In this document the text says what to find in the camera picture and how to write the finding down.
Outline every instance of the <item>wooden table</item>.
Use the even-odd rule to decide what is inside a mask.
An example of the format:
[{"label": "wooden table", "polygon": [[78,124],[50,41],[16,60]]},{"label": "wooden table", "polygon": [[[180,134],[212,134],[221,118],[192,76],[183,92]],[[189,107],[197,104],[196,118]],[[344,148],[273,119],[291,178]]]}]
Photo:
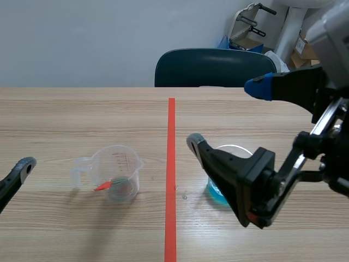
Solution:
[{"label": "wooden table", "polygon": [[[164,261],[168,97],[177,106],[178,261],[348,261],[344,196],[299,184],[271,227],[245,229],[211,200],[185,143],[200,132],[212,146],[262,146],[276,152],[278,168],[295,135],[312,127],[299,107],[239,88],[1,88],[1,176],[22,157],[38,160],[0,215],[1,262]],[[136,199],[111,205],[86,177],[73,191],[73,160],[117,144],[145,162]]]}]

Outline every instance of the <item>clear plastic measuring cup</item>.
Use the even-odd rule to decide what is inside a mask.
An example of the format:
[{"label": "clear plastic measuring cup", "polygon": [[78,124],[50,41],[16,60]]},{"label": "clear plastic measuring cup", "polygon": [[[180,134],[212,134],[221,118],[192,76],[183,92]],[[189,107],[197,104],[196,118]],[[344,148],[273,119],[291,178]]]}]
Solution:
[{"label": "clear plastic measuring cup", "polygon": [[[237,145],[222,145],[217,147],[216,149],[228,152],[230,154],[234,154],[237,157],[241,158],[249,158],[252,156],[252,153],[248,151],[247,149],[237,146]],[[211,178],[208,178],[208,190],[210,194],[219,202],[227,204],[227,200],[224,198],[223,194],[221,191],[218,189],[218,187],[213,183]]]},{"label": "clear plastic measuring cup", "polygon": [[99,186],[112,181],[103,194],[113,202],[124,202],[135,197],[140,188],[139,170],[143,161],[127,146],[109,146],[94,154],[75,160],[70,172],[73,186],[80,187],[80,175],[86,172],[92,183]]}]

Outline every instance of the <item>chair backrest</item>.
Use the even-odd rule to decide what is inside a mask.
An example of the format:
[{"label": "chair backrest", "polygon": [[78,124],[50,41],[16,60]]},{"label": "chair backrest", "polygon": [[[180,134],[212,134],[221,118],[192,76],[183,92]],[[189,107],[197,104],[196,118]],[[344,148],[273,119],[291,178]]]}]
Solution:
[{"label": "chair backrest", "polygon": [[164,54],[155,70],[155,87],[244,87],[255,77],[276,73],[260,53],[228,49],[180,49]]}]

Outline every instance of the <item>red tape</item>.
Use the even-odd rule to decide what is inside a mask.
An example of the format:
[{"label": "red tape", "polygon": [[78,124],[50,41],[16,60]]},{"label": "red tape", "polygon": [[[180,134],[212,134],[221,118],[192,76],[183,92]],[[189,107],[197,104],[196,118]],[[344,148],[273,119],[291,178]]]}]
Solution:
[{"label": "red tape", "polygon": [[169,98],[167,128],[166,209],[164,262],[177,261],[176,230],[176,100]]}]

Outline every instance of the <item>white pole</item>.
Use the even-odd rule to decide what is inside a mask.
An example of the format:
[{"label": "white pole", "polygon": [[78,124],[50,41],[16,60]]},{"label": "white pole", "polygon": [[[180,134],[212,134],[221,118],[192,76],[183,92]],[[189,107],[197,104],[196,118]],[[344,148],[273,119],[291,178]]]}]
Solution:
[{"label": "white pole", "polygon": [[290,60],[306,11],[307,8],[294,7],[290,7],[288,11],[288,16],[275,48],[275,53],[285,63]]}]

